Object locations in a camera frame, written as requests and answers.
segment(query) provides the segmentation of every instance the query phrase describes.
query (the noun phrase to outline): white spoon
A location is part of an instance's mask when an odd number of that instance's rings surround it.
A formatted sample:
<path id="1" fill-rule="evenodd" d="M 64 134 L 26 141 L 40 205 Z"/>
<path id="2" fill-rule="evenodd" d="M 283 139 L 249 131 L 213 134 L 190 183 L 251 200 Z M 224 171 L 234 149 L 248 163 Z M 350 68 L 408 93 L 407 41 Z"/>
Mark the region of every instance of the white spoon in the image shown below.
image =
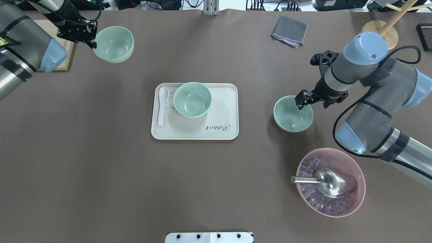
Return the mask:
<path id="1" fill-rule="evenodd" d="M 162 127 L 163 123 L 163 110 L 168 100 L 168 88 L 163 86 L 159 89 L 159 116 L 158 116 L 158 126 Z"/>

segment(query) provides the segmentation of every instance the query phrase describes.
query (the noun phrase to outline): gray cloth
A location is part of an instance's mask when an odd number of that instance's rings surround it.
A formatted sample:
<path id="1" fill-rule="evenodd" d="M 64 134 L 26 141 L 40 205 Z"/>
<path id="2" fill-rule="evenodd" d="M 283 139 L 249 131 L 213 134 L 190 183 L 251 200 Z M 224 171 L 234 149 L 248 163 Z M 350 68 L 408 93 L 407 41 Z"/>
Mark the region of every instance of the gray cloth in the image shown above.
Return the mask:
<path id="1" fill-rule="evenodd" d="M 281 16 L 271 36 L 297 48 L 299 44 L 305 44 L 308 27 L 307 23 Z"/>

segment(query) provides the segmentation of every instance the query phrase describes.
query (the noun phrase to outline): metal bracket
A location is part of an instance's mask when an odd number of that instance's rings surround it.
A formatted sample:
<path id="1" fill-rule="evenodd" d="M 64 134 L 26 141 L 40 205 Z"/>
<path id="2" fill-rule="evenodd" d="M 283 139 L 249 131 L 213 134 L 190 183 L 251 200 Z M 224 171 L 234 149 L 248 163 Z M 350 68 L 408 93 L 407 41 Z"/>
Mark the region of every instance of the metal bracket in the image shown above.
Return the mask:
<path id="1" fill-rule="evenodd" d="M 165 243 L 253 243 L 252 232 L 195 232 L 169 233 Z"/>
<path id="2" fill-rule="evenodd" d="M 204 0 L 204 15 L 219 15 L 219 0 Z"/>

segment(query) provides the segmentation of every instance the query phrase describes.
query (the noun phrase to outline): blue joint cap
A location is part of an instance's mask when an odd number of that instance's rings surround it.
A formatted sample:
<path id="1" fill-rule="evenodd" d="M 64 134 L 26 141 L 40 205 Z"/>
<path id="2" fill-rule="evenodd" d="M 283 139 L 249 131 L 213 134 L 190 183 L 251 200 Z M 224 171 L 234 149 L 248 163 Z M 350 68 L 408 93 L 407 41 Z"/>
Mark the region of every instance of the blue joint cap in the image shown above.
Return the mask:
<path id="1" fill-rule="evenodd" d="M 419 72 L 417 69 L 417 81 L 411 97 L 404 104 L 406 107 L 414 107 L 426 98 L 432 90 L 432 79 Z"/>
<path id="2" fill-rule="evenodd" d="M 346 121 L 344 121 L 341 127 L 336 131 L 335 136 L 342 145 L 352 152 L 357 154 L 366 152 L 366 147 Z"/>
<path id="3" fill-rule="evenodd" d="M 387 50 L 387 42 L 379 34 L 363 32 L 345 46 L 342 54 L 351 63 L 368 66 L 384 59 Z"/>
<path id="4" fill-rule="evenodd" d="M 40 70 L 50 73 L 67 57 L 67 51 L 54 38 L 51 39 L 41 61 Z"/>

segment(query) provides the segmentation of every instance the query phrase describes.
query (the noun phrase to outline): scoop handle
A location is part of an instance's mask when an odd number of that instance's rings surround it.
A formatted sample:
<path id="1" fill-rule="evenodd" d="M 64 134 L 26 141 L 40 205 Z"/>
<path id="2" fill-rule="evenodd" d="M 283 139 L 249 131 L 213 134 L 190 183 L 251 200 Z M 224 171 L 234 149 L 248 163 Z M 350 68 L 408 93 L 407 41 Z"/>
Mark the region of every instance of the scoop handle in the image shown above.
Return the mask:
<path id="1" fill-rule="evenodd" d="M 160 103 L 159 106 L 159 115 L 158 115 L 158 126 L 162 127 L 163 125 L 163 109 L 165 107 L 165 104 Z"/>
<path id="2" fill-rule="evenodd" d="M 292 176 L 291 183 L 313 183 L 319 184 L 321 180 L 318 177 L 300 177 L 300 176 Z"/>

